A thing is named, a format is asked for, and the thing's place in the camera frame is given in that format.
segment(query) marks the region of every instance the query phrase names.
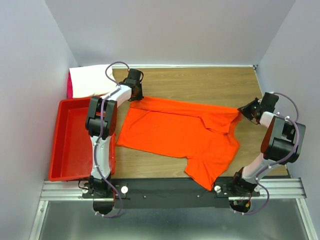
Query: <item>white cloth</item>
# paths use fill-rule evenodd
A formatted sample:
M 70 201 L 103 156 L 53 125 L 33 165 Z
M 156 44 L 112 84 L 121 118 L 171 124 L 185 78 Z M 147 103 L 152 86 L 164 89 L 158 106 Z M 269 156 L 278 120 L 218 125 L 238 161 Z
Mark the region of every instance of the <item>white cloth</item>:
M 105 71 L 109 64 L 81 66 L 70 68 L 72 82 L 72 97 L 74 99 L 104 95 L 111 92 L 116 84 L 107 78 Z M 115 79 L 112 67 L 107 75 Z

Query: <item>white wall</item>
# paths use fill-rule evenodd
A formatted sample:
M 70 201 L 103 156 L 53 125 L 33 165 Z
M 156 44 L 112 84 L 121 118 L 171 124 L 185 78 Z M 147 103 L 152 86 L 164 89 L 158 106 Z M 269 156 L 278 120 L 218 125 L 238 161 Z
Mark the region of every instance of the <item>white wall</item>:
M 257 73 L 263 91 L 291 96 L 306 133 L 297 162 L 288 164 L 294 177 L 301 177 L 306 203 L 320 236 L 320 1 L 297 0 L 284 20 Z M 288 101 L 280 111 L 295 115 Z
M 257 64 L 295 0 L 46 0 L 80 65 Z
M 43 0 L 1 1 L 0 36 L 0 239 L 25 240 L 77 63 Z

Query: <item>screw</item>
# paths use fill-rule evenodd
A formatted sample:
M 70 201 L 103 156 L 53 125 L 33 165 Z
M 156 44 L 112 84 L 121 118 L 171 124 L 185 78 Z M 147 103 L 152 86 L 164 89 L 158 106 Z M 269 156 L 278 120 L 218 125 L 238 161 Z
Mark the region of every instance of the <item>screw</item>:
M 220 193 L 221 192 L 221 187 L 219 185 L 216 185 L 214 187 L 214 190 L 215 190 L 216 193 Z
M 123 193 L 123 194 L 126 194 L 127 192 L 128 192 L 128 187 L 127 186 L 123 186 L 122 188 L 121 188 L 121 192 Z

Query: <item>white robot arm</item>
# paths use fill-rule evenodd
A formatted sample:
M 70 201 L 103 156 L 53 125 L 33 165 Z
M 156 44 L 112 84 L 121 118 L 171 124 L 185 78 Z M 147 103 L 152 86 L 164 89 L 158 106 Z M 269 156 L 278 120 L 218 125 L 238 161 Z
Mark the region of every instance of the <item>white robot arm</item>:
M 143 99 L 142 78 L 141 71 L 131 68 L 128 77 L 120 82 L 113 92 L 101 97 L 94 96 L 90 100 L 85 128 L 92 142 L 93 163 L 88 182 L 91 190 L 110 192 L 110 185 L 106 180 L 110 179 L 111 173 L 111 164 L 108 161 L 109 145 L 116 130 L 117 108 L 125 101 Z
M 306 126 L 296 122 L 299 117 L 297 106 L 287 96 L 285 97 L 292 101 L 297 110 L 297 119 L 292 120 L 288 116 L 284 117 L 279 113 L 273 113 L 276 102 L 279 99 L 278 95 L 285 96 L 281 93 L 266 92 L 262 99 L 256 98 L 249 104 L 238 108 L 248 120 L 255 119 L 256 123 L 265 126 L 267 131 L 261 143 L 258 157 L 251 164 L 241 168 L 234 174 L 233 181 L 229 187 L 228 184 L 224 185 L 224 189 L 229 189 L 230 194 L 234 196 L 246 196 L 247 194 L 251 196 L 258 185 L 266 190 L 259 183 L 260 179 L 274 168 L 286 163 L 294 163 L 300 155 Z M 268 203 L 268 200 L 258 210 L 245 214 L 258 212 Z M 249 209 L 246 206 L 246 202 L 243 201 L 242 204 L 231 203 L 230 206 L 238 212 L 247 212 Z

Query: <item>aluminum frame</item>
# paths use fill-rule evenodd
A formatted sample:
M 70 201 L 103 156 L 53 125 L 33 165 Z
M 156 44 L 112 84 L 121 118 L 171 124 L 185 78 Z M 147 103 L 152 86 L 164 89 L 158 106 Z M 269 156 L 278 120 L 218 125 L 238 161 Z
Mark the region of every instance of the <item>aluminum frame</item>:
M 265 178 L 261 179 L 260 183 L 268 189 L 271 199 L 296 199 L 308 238 L 318 240 L 300 178 Z M 252 199 L 267 198 L 264 189 L 260 189 L 259 192 L 260 196 L 252 197 Z M 230 201 L 239 199 L 242 197 L 229 197 Z M 44 181 L 29 240 L 39 239 L 49 201 L 93 201 L 93 199 L 82 198 L 82 190 L 78 188 L 78 181 Z M 95 201 L 113 201 L 113 198 L 100 198 Z

